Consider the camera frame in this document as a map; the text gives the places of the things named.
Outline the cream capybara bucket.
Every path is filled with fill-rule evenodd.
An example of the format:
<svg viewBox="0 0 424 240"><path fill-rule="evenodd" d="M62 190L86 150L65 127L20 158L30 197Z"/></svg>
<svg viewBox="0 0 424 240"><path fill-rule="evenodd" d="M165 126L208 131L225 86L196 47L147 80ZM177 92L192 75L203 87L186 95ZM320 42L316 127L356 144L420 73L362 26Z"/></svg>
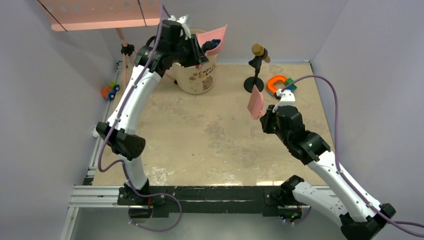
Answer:
<svg viewBox="0 0 424 240"><path fill-rule="evenodd" d="M194 34L204 33L203 30L193 29ZM201 66L183 67L173 64L168 75L185 93L199 95L211 89L216 76L218 54L207 57L208 62Z"/></svg>

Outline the orange toy track with blocks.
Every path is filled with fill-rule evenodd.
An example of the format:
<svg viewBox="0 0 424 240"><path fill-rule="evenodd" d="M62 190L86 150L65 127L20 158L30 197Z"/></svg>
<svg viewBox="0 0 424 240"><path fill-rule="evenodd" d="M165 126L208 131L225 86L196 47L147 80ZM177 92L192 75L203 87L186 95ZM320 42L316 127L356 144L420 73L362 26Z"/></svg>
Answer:
<svg viewBox="0 0 424 240"><path fill-rule="evenodd" d="M271 96L274 97L278 89L288 86L294 80L290 77L284 75L275 75L271 77L266 83L266 91Z"/></svg>

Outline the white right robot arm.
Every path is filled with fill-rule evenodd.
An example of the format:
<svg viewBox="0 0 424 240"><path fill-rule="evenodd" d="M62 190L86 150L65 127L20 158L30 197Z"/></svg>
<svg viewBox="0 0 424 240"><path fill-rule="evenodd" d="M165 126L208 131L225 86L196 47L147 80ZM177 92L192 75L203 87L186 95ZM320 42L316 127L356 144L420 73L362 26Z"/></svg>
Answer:
<svg viewBox="0 0 424 240"><path fill-rule="evenodd" d="M260 117L262 130L275 134L289 153L321 177L334 196L319 192L303 178L293 175L269 196L281 204L300 202L331 219L348 240L371 240L396 210L368 194L346 172L336 166L335 153L317 133L306 129L302 114L291 105L271 104Z"/></svg>

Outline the pink hand brush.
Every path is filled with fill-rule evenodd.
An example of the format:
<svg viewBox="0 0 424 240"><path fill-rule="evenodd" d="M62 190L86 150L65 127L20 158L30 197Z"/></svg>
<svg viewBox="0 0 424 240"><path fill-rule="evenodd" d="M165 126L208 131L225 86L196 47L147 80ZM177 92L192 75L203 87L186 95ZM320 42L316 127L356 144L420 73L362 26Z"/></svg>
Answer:
<svg viewBox="0 0 424 240"><path fill-rule="evenodd" d="M264 96L256 87L256 85L254 85L252 88L247 109L253 120L258 120L264 115Z"/></svg>

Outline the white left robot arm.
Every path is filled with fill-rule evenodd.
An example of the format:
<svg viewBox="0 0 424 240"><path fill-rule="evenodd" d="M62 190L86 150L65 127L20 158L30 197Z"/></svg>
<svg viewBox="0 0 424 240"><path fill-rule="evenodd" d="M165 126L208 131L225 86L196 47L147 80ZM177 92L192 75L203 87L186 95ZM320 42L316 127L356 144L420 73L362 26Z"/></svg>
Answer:
<svg viewBox="0 0 424 240"><path fill-rule="evenodd" d="M197 36L190 32L188 16L171 16L160 21L157 34L138 51L132 74L116 109L106 122L98 122L96 131L119 159L130 188L129 197L138 205L149 199L148 178L141 154L146 140L136 134L138 120L145 105L165 72L174 63L193 67L208 62Z"/></svg>

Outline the white paper scrap off table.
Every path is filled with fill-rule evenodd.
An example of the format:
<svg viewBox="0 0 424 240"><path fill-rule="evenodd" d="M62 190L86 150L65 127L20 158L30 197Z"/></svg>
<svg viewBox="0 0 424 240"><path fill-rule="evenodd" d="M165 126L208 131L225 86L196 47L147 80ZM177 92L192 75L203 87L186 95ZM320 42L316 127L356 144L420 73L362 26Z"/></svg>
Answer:
<svg viewBox="0 0 424 240"><path fill-rule="evenodd" d="M91 135L94 137L94 138L98 138L99 137L99 134L98 134L98 132L96 131L96 129L94 128L93 129L93 131L91 132Z"/></svg>

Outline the pink plastic dustpan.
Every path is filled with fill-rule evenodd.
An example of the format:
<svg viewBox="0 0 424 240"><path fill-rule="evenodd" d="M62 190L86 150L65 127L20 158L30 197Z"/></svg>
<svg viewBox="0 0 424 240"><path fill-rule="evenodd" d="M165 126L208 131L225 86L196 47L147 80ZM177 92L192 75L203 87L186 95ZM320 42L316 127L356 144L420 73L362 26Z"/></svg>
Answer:
<svg viewBox="0 0 424 240"><path fill-rule="evenodd" d="M196 34L198 43L207 57L217 55L222 51L227 26L226 24L223 27Z"/></svg>

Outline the aluminium frame rail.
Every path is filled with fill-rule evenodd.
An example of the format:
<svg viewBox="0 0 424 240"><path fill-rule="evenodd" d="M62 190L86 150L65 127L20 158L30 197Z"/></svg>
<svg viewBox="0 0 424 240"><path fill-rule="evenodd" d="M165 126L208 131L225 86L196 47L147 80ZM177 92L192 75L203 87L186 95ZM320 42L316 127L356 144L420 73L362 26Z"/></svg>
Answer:
<svg viewBox="0 0 424 240"><path fill-rule="evenodd" d="M95 138L95 145L89 159L87 173L82 185L74 185L67 208L66 220L60 236L61 240L73 240L76 235L75 226L83 209L118 208L118 186L92 185L97 173L98 158L101 153L103 139Z"/></svg>

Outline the gold microphone on black stand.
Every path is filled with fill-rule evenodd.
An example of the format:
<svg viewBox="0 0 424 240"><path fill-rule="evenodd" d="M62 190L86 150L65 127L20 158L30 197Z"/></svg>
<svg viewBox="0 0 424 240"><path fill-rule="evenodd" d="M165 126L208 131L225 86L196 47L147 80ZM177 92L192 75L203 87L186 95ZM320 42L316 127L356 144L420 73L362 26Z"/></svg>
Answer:
<svg viewBox="0 0 424 240"><path fill-rule="evenodd" d="M251 47L251 51L254 58L250 60L248 64L254 68L254 76L248 77L244 81L243 87L248 93L252 93L254 87L257 87L259 92L261 92L265 86L263 80L259 78L262 62L270 63L271 59L269 57L268 50L262 44L255 43Z"/></svg>

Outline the pink music stand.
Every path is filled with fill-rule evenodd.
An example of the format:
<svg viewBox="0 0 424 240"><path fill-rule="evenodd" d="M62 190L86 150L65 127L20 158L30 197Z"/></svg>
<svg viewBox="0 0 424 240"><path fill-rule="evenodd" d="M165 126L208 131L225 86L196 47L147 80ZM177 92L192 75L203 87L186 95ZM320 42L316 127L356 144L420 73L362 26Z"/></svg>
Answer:
<svg viewBox="0 0 424 240"><path fill-rule="evenodd" d="M159 23L159 0L35 0L52 47L83 80L100 86L116 59L102 30Z"/></svg>

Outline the orange blue toy car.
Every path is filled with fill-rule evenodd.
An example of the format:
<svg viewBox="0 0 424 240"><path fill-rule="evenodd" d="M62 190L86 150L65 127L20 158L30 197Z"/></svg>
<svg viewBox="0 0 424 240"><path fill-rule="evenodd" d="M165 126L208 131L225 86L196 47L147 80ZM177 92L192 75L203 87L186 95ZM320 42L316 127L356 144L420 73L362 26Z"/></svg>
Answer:
<svg viewBox="0 0 424 240"><path fill-rule="evenodd" d="M112 101L119 90L120 90L120 85L112 81L109 85L102 88L101 95L106 100Z"/></svg>

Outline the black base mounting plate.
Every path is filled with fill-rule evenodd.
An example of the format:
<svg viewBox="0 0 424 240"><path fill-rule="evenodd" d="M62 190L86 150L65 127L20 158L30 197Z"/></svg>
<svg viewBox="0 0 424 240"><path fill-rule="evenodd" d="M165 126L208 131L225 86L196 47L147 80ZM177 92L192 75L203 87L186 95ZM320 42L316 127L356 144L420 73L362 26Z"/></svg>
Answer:
<svg viewBox="0 0 424 240"><path fill-rule="evenodd" d="M299 220L302 204L279 186L150 186L150 197L120 187L117 204L128 206L133 218L167 218L190 214L261 214L286 221Z"/></svg>

